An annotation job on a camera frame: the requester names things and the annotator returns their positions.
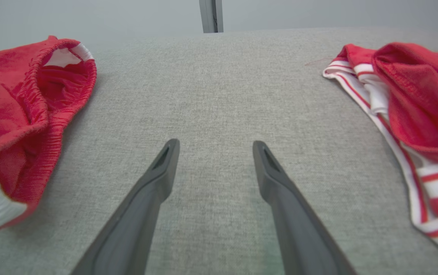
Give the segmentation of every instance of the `gray fabric tablecloth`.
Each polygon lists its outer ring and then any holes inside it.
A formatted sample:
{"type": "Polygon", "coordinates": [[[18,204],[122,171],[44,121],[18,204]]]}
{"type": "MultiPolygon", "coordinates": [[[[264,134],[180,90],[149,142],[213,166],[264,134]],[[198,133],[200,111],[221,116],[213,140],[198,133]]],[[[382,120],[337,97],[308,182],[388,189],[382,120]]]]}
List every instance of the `gray fabric tablecloth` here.
{"type": "Polygon", "coordinates": [[[384,28],[211,34],[86,45],[98,67],[37,211],[0,232],[0,274],[71,272],[163,144],[181,141],[147,274],[282,274],[252,142],[268,144],[361,275],[438,274],[385,140],[321,71],[343,45],[438,35],[384,28]]]}

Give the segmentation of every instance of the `folded clothing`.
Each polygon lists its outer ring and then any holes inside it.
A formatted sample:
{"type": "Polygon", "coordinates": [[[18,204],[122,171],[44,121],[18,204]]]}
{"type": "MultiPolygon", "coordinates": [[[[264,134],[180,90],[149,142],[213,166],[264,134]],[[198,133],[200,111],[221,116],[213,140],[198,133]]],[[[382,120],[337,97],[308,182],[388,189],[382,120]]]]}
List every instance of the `folded clothing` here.
{"type": "Polygon", "coordinates": [[[0,229],[36,208],[61,152],[62,133],[88,101],[95,60],[78,41],[0,51],[0,229]]]}
{"type": "Polygon", "coordinates": [[[412,223],[438,244],[438,53],[350,44],[323,76],[338,80],[379,128],[404,172],[412,223]]]}

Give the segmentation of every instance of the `gray wall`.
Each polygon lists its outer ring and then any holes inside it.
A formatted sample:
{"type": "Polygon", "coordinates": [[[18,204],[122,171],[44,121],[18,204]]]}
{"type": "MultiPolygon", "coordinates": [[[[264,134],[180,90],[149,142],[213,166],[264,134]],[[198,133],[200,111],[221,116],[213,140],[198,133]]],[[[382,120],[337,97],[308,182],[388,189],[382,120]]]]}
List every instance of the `gray wall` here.
{"type": "Polygon", "coordinates": [[[0,0],[0,50],[55,35],[84,44],[200,34],[198,0],[0,0]]]}
{"type": "Polygon", "coordinates": [[[223,1],[224,32],[336,26],[438,31],[438,0],[223,1]]]}

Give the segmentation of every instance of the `gray table surface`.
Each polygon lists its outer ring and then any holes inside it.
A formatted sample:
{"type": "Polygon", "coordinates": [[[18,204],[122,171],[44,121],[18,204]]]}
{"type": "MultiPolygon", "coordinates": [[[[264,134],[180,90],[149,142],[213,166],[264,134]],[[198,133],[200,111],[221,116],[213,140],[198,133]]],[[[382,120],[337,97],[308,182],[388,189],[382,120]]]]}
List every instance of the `gray table surface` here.
{"type": "Polygon", "coordinates": [[[0,232],[0,274],[69,274],[170,138],[181,141],[180,160],[147,274],[283,274],[254,174],[256,139],[359,274],[438,274],[438,248],[410,223],[390,148],[341,87],[321,76],[345,44],[395,40],[438,51],[438,34],[387,28],[86,45],[98,67],[94,93],[65,131],[36,212],[0,232]]]}

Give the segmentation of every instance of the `red cloth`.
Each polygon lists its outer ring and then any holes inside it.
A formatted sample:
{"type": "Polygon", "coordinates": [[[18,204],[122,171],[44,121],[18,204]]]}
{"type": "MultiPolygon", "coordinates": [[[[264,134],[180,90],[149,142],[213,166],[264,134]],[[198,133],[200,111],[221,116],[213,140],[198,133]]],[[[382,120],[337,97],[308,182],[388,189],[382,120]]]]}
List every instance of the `red cloth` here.
{"type": "Polygon", "coordinates": [[[26,205],[0,228],[34,211],[60,156],[63,130],[96,77],[93,57],[76,40],[49,37],[0,51],[0,185],[10,200],[26,205]]]}
{"type": "Polygon", "coordinates": [[[438,52],[391,43],[373,54],[373,68],[390,88],[395,136],[438,162],[438,52]]]}

